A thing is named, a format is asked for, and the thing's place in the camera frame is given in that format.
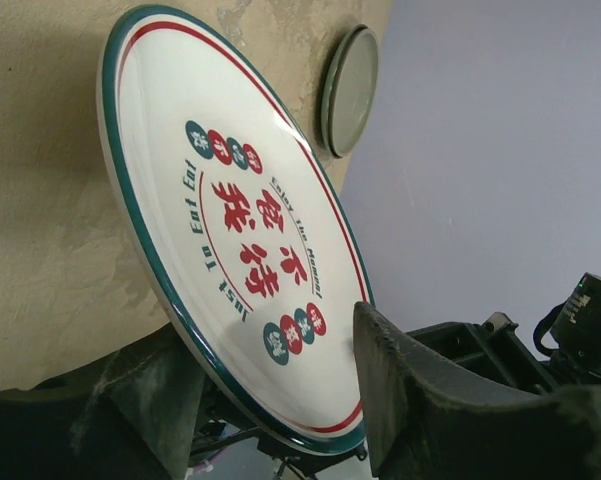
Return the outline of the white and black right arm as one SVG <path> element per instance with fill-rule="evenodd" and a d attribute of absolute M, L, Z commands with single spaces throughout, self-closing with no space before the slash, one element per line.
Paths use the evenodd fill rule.
<path fill-rule="evenodd" d="M 566 301 L 536 325 L 540 361 L 516 335 L 518 324 L 496 312 L 484 323 L 445 322 L 409 335 L 489 380 L 532 394 L 565 385 L 601 385 L 601 277 L 586 273 Z"/>

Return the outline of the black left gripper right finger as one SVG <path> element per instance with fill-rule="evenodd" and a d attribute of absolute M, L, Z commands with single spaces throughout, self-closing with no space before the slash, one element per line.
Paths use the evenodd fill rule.
<path fill-rule="evenodd" d="M 481 377 L 374 306 L 353 349 L 377 479 L 601 479 L 601 385 L 532 394 Z"/>

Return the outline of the white plate with red characters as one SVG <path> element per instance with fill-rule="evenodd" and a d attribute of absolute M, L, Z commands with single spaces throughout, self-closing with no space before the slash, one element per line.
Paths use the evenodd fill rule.
<path fill-rule="evenodd" d="M 110 183 L 160 303 L 217 387 L 310 454 L 364 440 L 353 310 L 371 302 L 331 182 L 278 95 L 196 17 L 125 12 L 97 76 Z"/>

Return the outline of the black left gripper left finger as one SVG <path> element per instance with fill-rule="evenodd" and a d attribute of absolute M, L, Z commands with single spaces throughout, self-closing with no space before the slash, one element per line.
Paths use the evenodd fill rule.
<path fill-rule="evenodd" d="M 204 371 L 176 330 L 0 391 L 0 479 L 182 479 Z"/>

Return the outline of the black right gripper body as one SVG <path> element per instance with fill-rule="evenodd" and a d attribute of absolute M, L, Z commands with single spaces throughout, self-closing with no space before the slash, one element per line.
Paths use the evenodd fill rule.
<path fill-rule="evenodd" d="M 516 335 L 518 324 L 502 312 L 484 323 L 445 322 L 408 333 L 461 367 L 497 383 L 533 394 L 554 392 L 559 383 Z"/>

